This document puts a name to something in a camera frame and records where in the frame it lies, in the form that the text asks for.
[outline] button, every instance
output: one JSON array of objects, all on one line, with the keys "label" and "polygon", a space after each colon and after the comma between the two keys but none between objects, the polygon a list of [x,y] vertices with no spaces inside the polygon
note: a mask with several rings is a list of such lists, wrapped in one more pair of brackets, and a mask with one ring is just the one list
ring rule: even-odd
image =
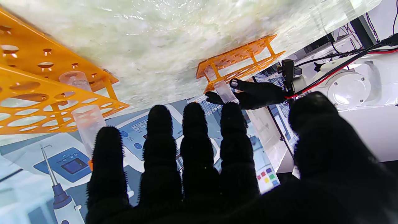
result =
[{"label": "button", "polygon": [[137,127],[137,126],[135,126],[135,125],[134,125],[134,126],[131,126],[131,128],[132,128],[134,131],[136,131],[136,132],[140,130],[140,128]]},{"label": "button", "polygon": [[140,122],[140,123],[138,123],[138,127],[140,127],[140,128],[145,128],[145,124],[142,123],[142,122]]},{"label": "button", "polygon": [[141,145],[140,143],[135,143],[135,144],[134,144],[134,147],[136,147],[137,149],[141,149],[141,148],[142,148],[142,145]]},{"label": "button", "polygon": [[129,134],[127,134],[127,132],[120,132],[120,134],[121,134],[123,137],[129,136]]}]

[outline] lab equipment illustration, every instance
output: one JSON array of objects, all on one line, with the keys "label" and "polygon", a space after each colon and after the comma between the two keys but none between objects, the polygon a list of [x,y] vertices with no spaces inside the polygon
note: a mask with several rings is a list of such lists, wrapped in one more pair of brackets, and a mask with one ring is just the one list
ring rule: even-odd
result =
[{"label": "lab equipment illustration", "polygon": [[[41,152],[43,153],[44,161],[46,163],[47,171],[50,175],[51,181],[53,183],[53,191],[54,191],[54,213],[57,219],[58,224],[84,224],[84,220],[82,215],[80,214],[79,209],[81,209],[81,205],[76,205],[73,198],[70,195],[67,195],[61,184],[57,182],[53,170],[51,169],[50,163],[48,162],[48,158],[44,148],[41,147]],[[69,163],[64,164],[64,167],[67,170],[75,170],[76,166],[87,166],[84,163],[79,163],[76,160],[73,160]]]},{"label": "lab equipment illustration", "polygon": [[[181,141],[184,137],[182,134],[182,115],[172,105],[168,104],[166,107],[172,116],[173,137],[177,143],[177,169],[182,173],[183,159],[179,153]],[[146,126],[148,122],[148,113],[149,112],[142,113],[116,126],[123,139],[123,147],[125,149],[124,162],[139,172],[144,172],[142,151],[147,134]],[[214,139],[210,138],[210,141],[213,145],[215,155],[214,162],[217,162],[220,158],[220,148]]]}]

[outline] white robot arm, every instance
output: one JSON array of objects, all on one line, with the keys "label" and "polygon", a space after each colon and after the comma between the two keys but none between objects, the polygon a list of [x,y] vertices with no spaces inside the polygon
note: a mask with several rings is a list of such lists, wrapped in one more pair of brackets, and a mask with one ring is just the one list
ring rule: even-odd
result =
[{"label": "white robot arm", "polygon": [[[311,79],[301,75],[289,80],[284,67],[285,86],[289,90],[291,83],[290,91],[294,93],[288,98],[295,98],[308,90],[320,91],[340,111],[397,105],[398,48],[391,43],[389,45],[371,48],[368,54],[360,55],[362,57],[356,60],[357,55],[352,55],[323,64]],[[368,72],[361,74],[353,70],[360,65],[367,66]]]}]

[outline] clear plastic tube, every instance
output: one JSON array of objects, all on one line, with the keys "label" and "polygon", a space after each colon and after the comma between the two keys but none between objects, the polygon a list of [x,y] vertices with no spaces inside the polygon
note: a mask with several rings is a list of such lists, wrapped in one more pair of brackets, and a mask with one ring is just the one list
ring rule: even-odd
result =
[{"label": "clear plastic tube", "polygon": [[87,156],[91,159],[98,131],[106,126],[98,105],[82,106],[71,112],[86,149]]},{"label": "clear plastic tube", "polygon": [[[66,72],[59,77],[59,81],[92,92],[84,72]],[[97,133],[102,127],[106,126],[101,110],[98,105],[87,105],[75,109],[71,114],[76,122],[87,156],[91,159]]]},{"label": "clear plastic tube", "polygon": [[[205,69],[205,74],[210,81],[217,79],[217,76],[211,66],[208,66]],[[224,103],[233,102],[239,104],[239,100],[236,98],[236,96],[224,80],[214,83],[213,86]]]}]

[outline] black glove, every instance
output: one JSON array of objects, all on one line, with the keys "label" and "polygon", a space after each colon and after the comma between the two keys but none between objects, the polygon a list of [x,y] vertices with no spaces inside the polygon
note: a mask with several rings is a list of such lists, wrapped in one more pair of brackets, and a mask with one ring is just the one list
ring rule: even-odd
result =
[{"label": "black glove", "polygon": [[[251,83],[239,79],[231,79],[229,85],[243,92],[234,92],[243,110],[255,110],[273,104],[284,102],[287,93],[273,83]],[[221,97],[215,92],[206,92],[207,102],[224,105]]]}]

